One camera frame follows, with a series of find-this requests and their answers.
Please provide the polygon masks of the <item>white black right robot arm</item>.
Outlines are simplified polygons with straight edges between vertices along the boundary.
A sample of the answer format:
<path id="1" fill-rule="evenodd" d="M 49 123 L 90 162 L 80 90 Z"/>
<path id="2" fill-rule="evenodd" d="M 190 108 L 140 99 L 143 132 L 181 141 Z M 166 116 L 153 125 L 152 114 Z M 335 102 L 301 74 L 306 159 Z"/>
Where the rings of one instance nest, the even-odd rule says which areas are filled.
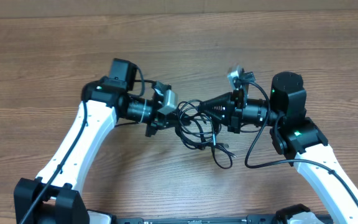
<path id="1" fill-rule="evenodd" d="M 243 125 L 270 127 L 272 144 L 284 159 L 259 167 L 289 164 L 311 185 L 334 223 L 358 223 L 358 189 L 339 164 L 327 137 L 306 116 L 306 90 L 301 75 L 280 72 L 262 100 L 250 99 L 257 86 L 253 73 L 230 73 L 232 91 L 200 103 L 198 112 L 239 133 Z"/>

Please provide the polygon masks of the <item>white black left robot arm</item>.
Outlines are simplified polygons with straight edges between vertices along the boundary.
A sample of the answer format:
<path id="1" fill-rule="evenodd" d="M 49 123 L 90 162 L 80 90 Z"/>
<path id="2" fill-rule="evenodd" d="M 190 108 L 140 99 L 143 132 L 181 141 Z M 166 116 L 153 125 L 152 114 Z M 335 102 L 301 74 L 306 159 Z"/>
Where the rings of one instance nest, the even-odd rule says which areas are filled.
<path id="1" fill-rule="evenodd" d="M 170 85 L 152 81 L 151 100 L 131 94 L 140 68 L 115 58 L 109 75 L 87 83 L 76 118 L 57 152 L 34 179 L 21 178 L 14 189 L 17 223 L 114 223 L 115 216 L 86 208 L 81 197 L 88 171 L 119 118 L 147 125 L 146 135 L 173 126 L 178 106 Z"/>

